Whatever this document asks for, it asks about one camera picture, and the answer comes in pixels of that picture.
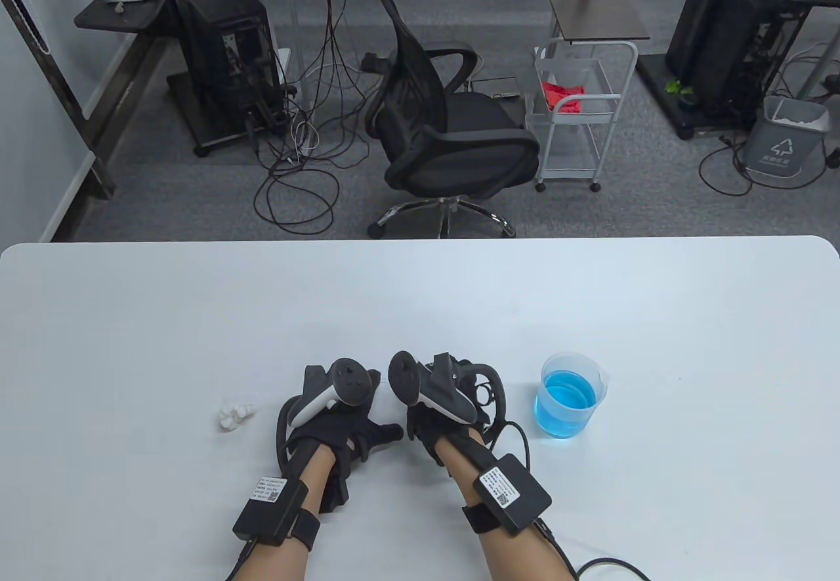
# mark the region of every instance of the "computer tower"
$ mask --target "computer tower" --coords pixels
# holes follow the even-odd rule
[[[720,0],[705,41],[698,34],[713,0],[686,0],[666,64],[680,77],[695,54],[688,81],[710,116],[750,127],[808,14],[786,0]]]
[[[173,0],[192,92],[235,131],[284,122],[285,89],[259,0]]]

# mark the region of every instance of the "floor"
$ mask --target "floor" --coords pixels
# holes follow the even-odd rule
[[[275,18],[279,43],[288,36],[283,0],[264,0]],[[684,0],[631,0],[652,36],[641,41],[642,53],[662,52],[669,43]],[[546,38],[547,0],[396,0],[403,18],[422,41],[460,40],[470,43],[485,58],[479,77],[521,75],[528,70],[528,49]],[[324,40],[324,0],[298,0],[306,61]],[[339,41],[348,64],[359,53],[386,53],[394,46],[393,30],[376,0],[348,0],[346,24],[339,26]],[[815,10],[798,40],[797,48],[827,40],[840,22],[837,11]],[[621,62],[609,59],[611,68]],[[452,64],[444,64],[448,70]],[[208,158],[192,154],[193,142],[167,92],[165,76],[184,65],[173,46],[159,65],[143,100],[118,146],[110,169],[117,182],[114,199],[90,208],[74,239],[80,242],[168,240],[278,240],[297,238],[262,221],[254,212],[255,191],[265,177],[248,146],[213,152]],[[807,75],[807,66],[791,67],[789,82]],[[370,80],[362,78],[365,85]],[[840,103],[829,104],[837,121]],[[321,109],[319,119],[339,109],[335,91]],[[334,142],[335,133],[324,128],[322,143]],[[837,142],[831,140],[830,148]],[[703,236],[815,234],[840,246],[840,172],[829,171],[816,184],[799,191],[754,188],[743,198],[716,194],[701,182],[699,161],[720,147],[716,137],[682,142],[634,77],[625,104],[612,155],[601,179],[603,189],[593,194],[586,184],[553,182],[542,194],[533,185],[506,190],[488,207],[507,218],[522,237],[579,236]],[[357,143],[337,163],[351,164],[365,152]],[[262,157],[268,155],[262,149]],[[819,155],[810,159],[803,176],[817,172]],[[366,237],[366,227],[382,211],[407,194],[390,190],[383,174],[387,159],[376,142],[369,157],[352,169],[332,171],[340,184],[332,225],[319,239]],[[708,163],[708,176],[724,190],[737,190],[741,181],[724,154]],[[300,185],[331,196],[334,186],[325,174],[297,179]],[[317,215],[318,201],[294,190],[272,194],[278,217],[288,221]],[[297,230],[318,230],[328,218]],[[417,212],[389,225],[390,237],[431,237],[433,212]],[[456,215],[453,236],[492,237],[490,223]]]

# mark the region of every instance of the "chair backrest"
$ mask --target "chair backrest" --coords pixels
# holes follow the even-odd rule
[[[378,138],[392,160],[408,148],[424,125],[446,132],[444,86],[432,60],[408,30],[394,0],[380,0],[396,32],[396,64],[382,81],[381,103],[371,107]]]

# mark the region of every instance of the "black glove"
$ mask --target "black glove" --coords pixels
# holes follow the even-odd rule
[[[490,424],[490,417],[481,408],[481,403],[478,400],[477,388],[475,387],[475,377],[468,377],[459,386],[460,391],[466,395],[475,404],[475,410],[478,411],[478,419],[472,425],[465,425],[451,420],[449,417],[443,415],[435,409],[429,408],[425,404],[417,404],[408,407],[408,414],[406,417],[406,432],[408,438],[414,440],[415,437],[423,443],[426,452],[432,457],[435,462],[443,467],[444,463],[438,457],[438,453],[434,451],[434,446],[440,440],[440,437],[445,435],[456,434],[462,437],[470,436],[470,428],[482,433]]]
[[[321,500],[322,513],[329,513],[348,500],[346,480],[353,461],[358,458],[363,462],[367,461],[368,454],[374,447],[402,439],[402,428],[398,424],[379,425],[370,421],[370,406],[380,383],[380,374],[374,370],[368,373],[374,389],[365,403],[348,406],[339,402],[330,410],[324,409],[310,421],[294,428],[288,441],[285,439],[287,417],[284,416],[284,411],[288,413],[297,397],[286,402],[277,421],[277,461],[281,471],[297,444],[304,439],[323,443],[335,454],[335,465],[329,474]],[[353,449],[348,446],[348,441],[353,443]]]

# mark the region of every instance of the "office chair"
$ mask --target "office chair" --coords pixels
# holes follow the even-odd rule
[[[423,47],[400,18],[393,0],[380,0],[396,32],[396,50],[388,58],[367,53],[366,73],[381,74],[382,83],[365,116],[365,128],[379,139],[390,167],[385,181],[417,200],[388,209],[368,227],[371,239],[385,235],[397,214],[438,207],[438,237],[448,237],[453,211],[464,208],[501,228],[502,237],[516,230],[500,215],[466,200],[486,200],[507,187],[534,179],[539,143],[516,126],[498,101],[480,93],[456,93],[472,74],[478,56],[464,43]],[[446,86],[432,58],[459,54],[461,67]]]

